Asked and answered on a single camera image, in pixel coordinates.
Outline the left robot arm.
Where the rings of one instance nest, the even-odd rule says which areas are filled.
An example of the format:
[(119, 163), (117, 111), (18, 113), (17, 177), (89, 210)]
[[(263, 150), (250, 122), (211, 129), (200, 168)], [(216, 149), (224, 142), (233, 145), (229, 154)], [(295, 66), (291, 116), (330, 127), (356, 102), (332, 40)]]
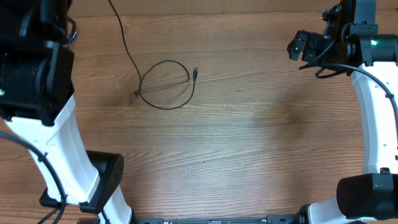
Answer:
[(70, 1), (1, 2), (1, 137), (26, 148), (46, 188), (39, 200), (58, 222), (68, 205), (98, 223), (133, 223), (120, 154), (85, 149), (75, 116)]

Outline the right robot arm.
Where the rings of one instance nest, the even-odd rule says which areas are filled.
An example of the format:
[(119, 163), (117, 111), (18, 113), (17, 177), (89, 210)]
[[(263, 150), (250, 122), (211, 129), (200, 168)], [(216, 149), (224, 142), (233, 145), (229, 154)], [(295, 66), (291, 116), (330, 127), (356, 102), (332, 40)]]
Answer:
[(361, 175), (338, 182), (336, 195), (267, 223), (366, 223), (397, 218), (397, 36), (380, 34), (375, 0), (340, 1), (322, 13), (322, 34), (300, 30), (287, 46), (316, 77), (346, 74), (354, 87), (364, 137)]

